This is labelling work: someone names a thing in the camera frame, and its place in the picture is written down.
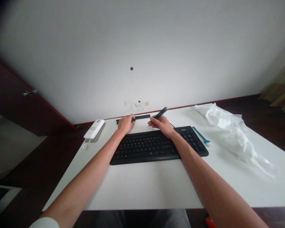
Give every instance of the wooden floor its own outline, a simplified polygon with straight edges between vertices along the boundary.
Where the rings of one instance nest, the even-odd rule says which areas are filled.
[[[217,102],[221,108],[242,114],[246,125],[285,151],[285,113],[257,96]],[[3,180],[1,185],[23,188],[0,215],[0,227],[29,227],[54,191],[83,142],[88,128],[78,133],[48,137]],[[285,228],[284,208],[254,208],[271,228]],[[192,227],[206,227],[204,209],[188,209]],[[90,227],[95,212],[84,211],[74,227]]]

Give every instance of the hand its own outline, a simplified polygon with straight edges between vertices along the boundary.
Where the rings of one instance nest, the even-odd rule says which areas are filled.
[[[118,128],[117,130],[119,130],[119,132],[123,135],[127,134],[128,131],[130,131],[132,129],[132,127],[135,124],[135,121],[132,121],[132,118],[135,118],[135,116],[133,114],[127,116],[127,117],[123,117],[118,121]]]
[[[173,129],[168,119],[163,116],[159,117],[158,119],[154,119],[154,116],[152,116],[148,122],[149,127],[151,126],[153,128],[158,128],[165,136],[171,138],[171,136],[175,134],[176,131]]]

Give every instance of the white sleeve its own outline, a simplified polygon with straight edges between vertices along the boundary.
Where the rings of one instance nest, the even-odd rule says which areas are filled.
[[[29,228],[59,228],[58,222],[50,217],[43,217],[36,220]]]

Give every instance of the red object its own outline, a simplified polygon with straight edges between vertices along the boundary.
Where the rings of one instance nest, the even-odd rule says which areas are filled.
[[[38,136],[78,131],[39,94],[23,96],[32,89],[0,60],[0,115]]]
[[[212,218],[210,218],[210,217],[205,218],[205,222],[206,222],[208,228],[217,228],[217,226],[214,224]]]

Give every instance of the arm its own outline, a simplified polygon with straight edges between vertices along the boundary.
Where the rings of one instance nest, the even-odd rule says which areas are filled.
[[[118,129],[101,148],[101,150],[87,163],[77,176],[65,187],[49,208],[41,215],[55,219],[60,228],[73,227],[88,200],[97,190],[111,158],[125,134],[133,127],[133,114],[122,118]]]
[[[179,152],[202,204],[218,227],[268,227],[245,200],[172,128],[166,117],[150,118]]]

